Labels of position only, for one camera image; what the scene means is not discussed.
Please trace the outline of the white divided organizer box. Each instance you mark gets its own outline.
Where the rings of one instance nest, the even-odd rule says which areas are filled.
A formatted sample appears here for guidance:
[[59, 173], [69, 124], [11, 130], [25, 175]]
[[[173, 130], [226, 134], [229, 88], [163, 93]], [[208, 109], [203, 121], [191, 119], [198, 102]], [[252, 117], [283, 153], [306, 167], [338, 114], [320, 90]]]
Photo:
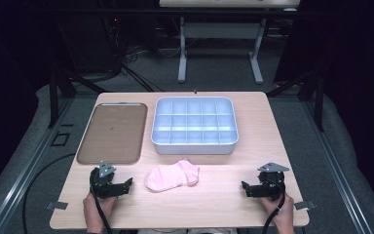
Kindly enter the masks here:
[[151, 140], [164, 155], [227, 155], [239, 140], [235, 109], [228, 97], [161, 97]]

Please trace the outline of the brown tray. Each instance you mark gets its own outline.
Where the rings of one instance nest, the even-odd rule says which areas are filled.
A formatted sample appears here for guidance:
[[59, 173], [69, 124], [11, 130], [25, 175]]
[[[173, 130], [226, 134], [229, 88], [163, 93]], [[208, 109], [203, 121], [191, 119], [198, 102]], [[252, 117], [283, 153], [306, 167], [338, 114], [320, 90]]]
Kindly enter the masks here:
[[101, 103], [94, 109], [80, 143], [77, 161], [131, 165], [140, 158], [148, 107], [144, 103]]

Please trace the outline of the black metal stand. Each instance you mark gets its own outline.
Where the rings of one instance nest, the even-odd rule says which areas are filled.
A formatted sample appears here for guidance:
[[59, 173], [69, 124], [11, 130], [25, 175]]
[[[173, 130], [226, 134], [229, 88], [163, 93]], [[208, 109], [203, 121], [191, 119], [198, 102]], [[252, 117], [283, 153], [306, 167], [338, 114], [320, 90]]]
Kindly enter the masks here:
[[275, 97], [284, 91], [290, 89], [295, 85], [300, 85], [301, 88], [297, 93], [300, 101], [314, 100], [314, 122], [318, 129], [323, 132], [322, 113], [324, 100], [324, 77], [323, 70], [309, 71], [296, 79], [286, 81], [278, 85], [275, 89], [267, 93], [268, 98]]
[[54, 61], [49, 83], [51, 108], [49, 128], [52, 128], [56, 124], [60, 116], [58, 107], [58, 92], [61, 92], [66, 98], [76, 97], [77, 91], [72, 84], [73, 81], [77, 81], [98, 94], [106, 93], [105, 89], [100, 88], [98, 85], [87, 80], [83, 76], [79, 75], [76, 71], [73, 71], [71, 68], [68, 68], [59, 61]]

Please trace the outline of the person's right hand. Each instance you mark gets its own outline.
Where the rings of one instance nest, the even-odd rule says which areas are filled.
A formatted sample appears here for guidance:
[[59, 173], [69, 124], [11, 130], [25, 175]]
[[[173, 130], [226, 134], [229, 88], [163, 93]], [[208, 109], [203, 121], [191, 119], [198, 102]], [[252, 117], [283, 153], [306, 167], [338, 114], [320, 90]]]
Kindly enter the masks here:
[[268, 227], [273, 223], [278, 234], [295, 234], [293, 226], [293, 204], [294, 200], [284, 193], [278, 200], [272, 201], [270, 198], [259, 198], [258, 201], [269, 214], [263, 229], [263, 234], [267, 233]]

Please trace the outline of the person's left hand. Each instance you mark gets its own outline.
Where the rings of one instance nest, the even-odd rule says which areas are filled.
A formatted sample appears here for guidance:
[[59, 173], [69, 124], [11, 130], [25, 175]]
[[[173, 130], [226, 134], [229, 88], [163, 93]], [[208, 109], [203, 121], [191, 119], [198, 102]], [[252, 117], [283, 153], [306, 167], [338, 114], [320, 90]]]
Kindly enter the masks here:
[[[108, 218], [111, 214], [115, 203], [115, 198], [99, 199], [98, 203], [105, 215]], [[92, 193], [89, 193], [83, 200], [84, 217], [87, 225], [88, 234], [101, 234], [104, 229], [104, 224], [100, 214], [98, 213], [95, 199]]]

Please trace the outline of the white desk with metal legs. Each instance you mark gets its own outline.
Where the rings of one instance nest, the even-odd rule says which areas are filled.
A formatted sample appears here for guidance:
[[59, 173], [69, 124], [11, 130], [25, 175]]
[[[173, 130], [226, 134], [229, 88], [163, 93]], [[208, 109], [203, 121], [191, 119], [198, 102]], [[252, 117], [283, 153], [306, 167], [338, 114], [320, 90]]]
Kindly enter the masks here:
[[[300, 0], [159, 0], [161, 7], [172, 10], [260, 10], [269, 13], [273, 10], [295, 12]], [[228, 19], [186, 19], [179, 20], [180, 61], [178, 81], [186, 81], [187, 51], [186, 40], [191, 39], [249, 39], [254, 41], [254, 47], [248, 53], [254, 81], [262, 84], [258, 54], [266, 29], [266, 18], [250, 22], [232, 22]]]

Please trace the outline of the pink sock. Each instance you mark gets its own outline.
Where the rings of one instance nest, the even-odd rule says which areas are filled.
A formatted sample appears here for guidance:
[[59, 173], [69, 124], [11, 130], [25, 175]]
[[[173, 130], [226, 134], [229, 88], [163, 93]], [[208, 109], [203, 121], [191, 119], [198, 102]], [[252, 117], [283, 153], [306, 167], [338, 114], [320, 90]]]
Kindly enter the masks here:
[[169, 166], [151, 169], [144, 184], [155, 192], [167, 191], [183, 185], [194, 185], [199, 181], [200, 167], [182, 159]]

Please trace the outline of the metal floor rail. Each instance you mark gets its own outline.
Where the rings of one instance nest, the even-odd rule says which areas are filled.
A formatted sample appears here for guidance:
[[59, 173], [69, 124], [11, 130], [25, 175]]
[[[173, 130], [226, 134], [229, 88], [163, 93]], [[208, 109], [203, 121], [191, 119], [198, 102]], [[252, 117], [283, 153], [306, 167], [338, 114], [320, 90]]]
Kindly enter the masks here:
[[339, 161], [336, 158], [336, 155], [326, 137], [325, 132], [321, 131], [316, 124], [313, 108], [308, 102], [305, 101], [302, 101], [301, 105], [324, 151], [324, 160], [326, 162], [327, 168], [332, 175], [332, 178], [343, 200], [346, 210], [351, 217], [356, 233], [374, 234], [363, 213], [362, 208], [359, 205], [356, 195], [354, 194], [346, 179], [345, 173], [343, 172]]
[[47, 109], [38, 109], [0, 177], [0, 234], [54, 234], [51, 205], [59, 197], [76, 152], [72, 99], [60, 103], [60, 117], [47, 127]]

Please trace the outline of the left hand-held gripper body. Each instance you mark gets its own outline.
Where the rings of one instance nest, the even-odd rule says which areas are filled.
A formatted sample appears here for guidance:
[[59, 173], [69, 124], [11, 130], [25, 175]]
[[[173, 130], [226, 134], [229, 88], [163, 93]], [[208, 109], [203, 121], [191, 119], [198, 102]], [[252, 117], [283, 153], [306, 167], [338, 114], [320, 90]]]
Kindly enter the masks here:
[[101, 199], [122, 196], [123, 190], [128, 187], [123, 183], [112, 182], [115, 171], [114, 166], [104, 161], [101, 161], [99, 166], [91, 171], [90, 190], [93, 195]]

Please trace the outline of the grey metal table bracket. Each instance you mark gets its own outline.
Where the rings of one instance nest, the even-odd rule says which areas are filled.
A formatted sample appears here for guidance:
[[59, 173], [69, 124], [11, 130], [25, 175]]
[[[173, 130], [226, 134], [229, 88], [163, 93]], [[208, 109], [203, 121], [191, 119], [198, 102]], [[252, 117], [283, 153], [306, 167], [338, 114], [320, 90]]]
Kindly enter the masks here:
[[48, 202], [45, 208], [50, 211], [54, 211], [54, 210], [64, 211], [67, 208], [67, 206], [68, 206], [67, 203], [56, 201], [56, 202]]
[[308, 211], [314, 209], [317, 204], [314, 201], [302, 201], [294, 204], [294, 207], [297, 211]]

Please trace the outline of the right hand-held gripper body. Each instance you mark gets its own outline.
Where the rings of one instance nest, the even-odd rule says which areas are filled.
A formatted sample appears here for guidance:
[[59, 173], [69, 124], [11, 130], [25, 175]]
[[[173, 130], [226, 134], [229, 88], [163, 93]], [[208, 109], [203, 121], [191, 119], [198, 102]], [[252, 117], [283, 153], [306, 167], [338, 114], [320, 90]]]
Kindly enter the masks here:
[[259, 184], [250, 185], [248, 190], [256, 193], [256, 198], [269, 197], [277, 200], [285, 192], [284, 173], [288, 168], [273, 162], [269, 162], [258, 168], [260, 172]]

